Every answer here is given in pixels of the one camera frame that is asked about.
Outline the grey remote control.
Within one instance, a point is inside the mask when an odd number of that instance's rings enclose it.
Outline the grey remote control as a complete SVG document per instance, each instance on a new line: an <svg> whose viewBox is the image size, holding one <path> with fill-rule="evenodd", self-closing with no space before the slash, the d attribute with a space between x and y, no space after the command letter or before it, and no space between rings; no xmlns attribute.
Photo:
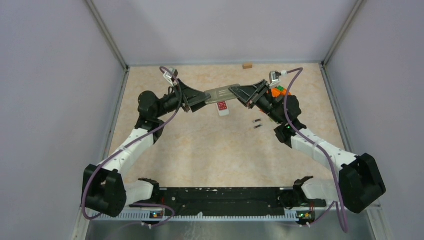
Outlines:
<svg viewBox="0 0 424 240"><path fill-rule="evenodd" d="M205 101L206 105L217 104L220 102L230 101L237 99L237 97L230 91L230 87L239 87L239 84L232 84L219 88L206 90L205 93L210 95L210 98Z"/></svg>

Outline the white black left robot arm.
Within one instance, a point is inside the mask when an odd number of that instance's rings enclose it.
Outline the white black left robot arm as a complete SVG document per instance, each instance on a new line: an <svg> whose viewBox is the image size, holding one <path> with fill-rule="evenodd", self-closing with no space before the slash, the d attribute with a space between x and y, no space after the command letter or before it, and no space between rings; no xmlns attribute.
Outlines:
<svg viewBox="0 0 424 240"><path fill-rule="evenodd" d="M81 208L88 220L87 209L99 214L117 217L126 206L143 201L154 207L160 202L160 193L151 180L139 179L125 183L124 178L142 154L162 136L167 121L160 117L180 109L195 112L206 105L211 94L195 90L183 82L171 87L171 91L158 98L152 91L144 91L138 97L139 117L127 139L98 165L90 164L83 173Z"/></svg>

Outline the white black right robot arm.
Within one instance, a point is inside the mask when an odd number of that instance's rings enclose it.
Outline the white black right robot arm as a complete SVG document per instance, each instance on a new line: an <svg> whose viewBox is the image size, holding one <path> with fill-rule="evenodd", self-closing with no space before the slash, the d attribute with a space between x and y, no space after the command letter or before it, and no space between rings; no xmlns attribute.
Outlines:
<svg viewBox="0 0 424 240"><path fill-rule="evenodd" d="M273 97L265 80L253 85L234 85L229 91L245 107L259 108L278 124L274 132L280 143L311 157L334 176L334 179L305 177L297 181L294 186L298 189L293 192L297 205L325 200L343 204L359 214L387 192L374 157L338 148L298 120L302 111L295 95Z"/></svg>

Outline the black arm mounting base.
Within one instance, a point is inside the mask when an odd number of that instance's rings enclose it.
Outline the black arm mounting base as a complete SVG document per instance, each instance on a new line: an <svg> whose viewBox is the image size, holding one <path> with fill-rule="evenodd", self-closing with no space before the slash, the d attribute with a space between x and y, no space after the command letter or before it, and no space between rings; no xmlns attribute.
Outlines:
<svg viewBox="0 0 424 240"><path fill-rule="evenodd" d="M165 213L175 212L176 217L282 217L296 208L327 206L325 200L307 199L299 187L161 187L149 182L152 196L140 203L166 206Z"/></svg>

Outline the red white remote control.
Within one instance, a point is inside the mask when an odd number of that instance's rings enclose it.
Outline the red white remote control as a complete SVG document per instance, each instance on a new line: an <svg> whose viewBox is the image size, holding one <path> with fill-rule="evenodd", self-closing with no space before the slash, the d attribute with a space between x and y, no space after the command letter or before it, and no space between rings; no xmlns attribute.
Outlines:
<svg viewBox="0 0 424 240"><path fill-rule="evenodd" d="M220 117L225 117L225 116L228 116L230 114L230 110L228 108L226 101L217 102L216 107L217 107L217 110L218 110L218 115Z"/></svg>

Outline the small wooden block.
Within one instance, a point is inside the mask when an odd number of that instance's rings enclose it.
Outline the small wooden block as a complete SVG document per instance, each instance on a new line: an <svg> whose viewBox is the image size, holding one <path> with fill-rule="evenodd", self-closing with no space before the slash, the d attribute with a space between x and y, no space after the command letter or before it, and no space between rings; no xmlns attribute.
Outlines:
<svg viewBox="0 0 424 240"><path fill-rule="evenodd" d="M253 63L252 62L245 62L245 63L242 64L242 68L244 70L252 69L253 68Z"/></svg>

